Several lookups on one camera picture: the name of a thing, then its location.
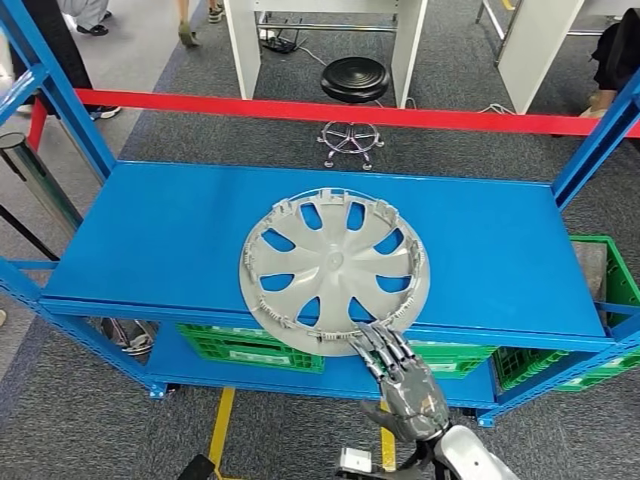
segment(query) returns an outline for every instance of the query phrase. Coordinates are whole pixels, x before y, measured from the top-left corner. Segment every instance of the white table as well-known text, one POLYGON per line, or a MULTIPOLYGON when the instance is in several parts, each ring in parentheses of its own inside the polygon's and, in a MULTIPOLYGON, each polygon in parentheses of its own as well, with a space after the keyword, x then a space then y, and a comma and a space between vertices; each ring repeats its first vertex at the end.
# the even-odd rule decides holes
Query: white table
MULTIPOLYGON (((391 75, 398 107, 405 108, 426 3, 427 0, 226 0, 225 7, 240 94, 244 99, 253 98, 260 67, 255 12, 397 15, 391 75)), ((366 52, 362 52, 362 56, 367 56, 366 52)))
MULTIPOLYGON (((640 0, 520 0, 504 36, 497 68, 515 112, 527 113, 567 35, 594 34, 571 32, 577 17, 619 16, 637 7, 640 0)), ((495 26, 495 18, 491 20, 495 26)))

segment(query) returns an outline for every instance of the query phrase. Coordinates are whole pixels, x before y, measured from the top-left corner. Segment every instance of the yellow floor tape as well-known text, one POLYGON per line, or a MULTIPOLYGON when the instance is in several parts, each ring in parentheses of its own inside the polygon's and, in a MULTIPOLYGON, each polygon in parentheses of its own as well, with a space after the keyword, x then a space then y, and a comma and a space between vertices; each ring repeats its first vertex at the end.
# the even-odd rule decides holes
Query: yellow floor tape
MULTIPOLYGON (((388 412, 389 407, 384 400, 380 400, 380 407, 388 412)), ((380 444, 382 445, 382 466, 385 470, 395 470, 395 438, 386 428, 380 428, 380 444)))
POLYGON ((214 465, 216 466, 216 476, 218 480, 223 480, 222 474, 220 473, 220 465, 222 461, 222 451, 224 449, 224 441, 226 439, 226 430, 229 428, 229 420, 231 418, 231 408, 233 407, 233 397, 235 396, 235 388, 224 387, 222 390, 220 403, 218 403, 218 413, 216 415, 216 422, 214 424, 214 433, 211 435, 209 460, 214 462, 214 465))
MULTIPOLYGON (((211 435, 211 444, 209 447, 209 460, 216 466, 216 478, 217 480, 238 480, 229 477, 223 477, 220 472, 222 462, 222 452, 226 439, 226 431, 229 429, 229 421, 231 418, 231 409, 233 407, 233 399, 235 389, 225 387, 222 391, 216 421, 214 423, 214 433, 211 435)), ((380 401, 380 407, 389 411, 386 402, 380 401)), ((380 444, 382 446, 382 465, 386 470, 395 470, 395 439, 393 434, 386 428, 380 428, 380 444)))

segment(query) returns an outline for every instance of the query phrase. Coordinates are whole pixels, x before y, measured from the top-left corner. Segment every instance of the black stool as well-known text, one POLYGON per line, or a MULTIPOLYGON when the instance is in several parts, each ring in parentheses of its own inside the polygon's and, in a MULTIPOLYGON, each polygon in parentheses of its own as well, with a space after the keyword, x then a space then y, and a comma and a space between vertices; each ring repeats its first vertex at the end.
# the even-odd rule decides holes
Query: black stool
MULTIPOLYGON (((356 104, 373 102, 380 98, 389 88, 389 75, 383 65, 369 58, 348 57, 336 60, 322 72, 320 85, 327 95, 341 102, 356 104)), ((337 153, 361 154, 365 157, 364 170, 371 170, 371 162, 367 153, 374 147, 384 145, 378 130, 369 124, 340 124, 329 122, 325 125, 318 141, 331 151, 325 166, 334 166, 333 157, 337 153)))

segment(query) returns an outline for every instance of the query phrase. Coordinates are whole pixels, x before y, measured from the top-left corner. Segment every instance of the shoe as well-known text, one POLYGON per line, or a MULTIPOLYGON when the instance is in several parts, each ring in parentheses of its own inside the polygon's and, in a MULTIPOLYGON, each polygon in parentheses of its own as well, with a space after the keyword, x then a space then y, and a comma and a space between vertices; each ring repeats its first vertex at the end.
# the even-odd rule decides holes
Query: shoe
POLYGON ((592 107, 589 107, 586 110, 582 112, 580 116, 580 118, 602 118, 605 114, 607 113, 606 108, 602 108, 600 110, 592 110, 592 107))
POLYGON ((224 5, 218 3, 216 8, 209 8, 209 23, 220 23, 224 15, 224 5))
POLYGON ((200 42, 195 38, 195 32, 192 32, 191 27, 187 22, 180 22, 178 27, 178 37, 183 45, 187 48, 200 46, 200 42))
POLYGON ((94 27, 91 27, 89 30, 78 25, 75 27, 75 30, 77 30, 78 33, 93 35, 94 37, 102 37, 103 35, 106 35, 107 33, 109 33, 109 29, 105 27, 104 25, 96 25, 94 27))
POLYGON ((33 105, 23 104, 16 109, 16 112, 20 115, 31 115, 33 112, 33 105))
POLYGON ((122 110, 121 107, 97 107, 94 110, 89 110, 89 116, 91 117, 91 120, 98 120, 98 119, 109 119, 113 118, 115 115, 120 113, 122 110))
POLYGON ((29 95, 22 105, 16 109, 16 112, 20 115, 31 115, 33 111, 33 104, 35 103, 35 95, 29 95))

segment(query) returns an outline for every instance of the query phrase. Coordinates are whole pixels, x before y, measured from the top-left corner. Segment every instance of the red barrier tape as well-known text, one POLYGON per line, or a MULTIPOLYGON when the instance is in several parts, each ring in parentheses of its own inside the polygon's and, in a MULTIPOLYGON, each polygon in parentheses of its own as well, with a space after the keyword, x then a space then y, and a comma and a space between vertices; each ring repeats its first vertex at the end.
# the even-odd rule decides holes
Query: red barrier tape
MULTIPOLYGON (((93 105, 279 120, 372 123, 389 127, 586 136, 591 133, 597 123, 597 120, 589 118, 559 115, 499 115, 451 110, 401 110, 111 90, 78 89, 76 92, 82 103, 93 105)), ((627 137, 640 138, 640 125, 632 128, 627 137)))
POLYGON ((45 121, 47 120, 47 109, 38 99, 35 99, 33 104, 33 110, 31 111, 31 124, 29 126, 29 134, 26 140, 31 145, 33 150, 38 151, 40 146, 40 140, 42 138, 42 130, 45 128, 45 121))

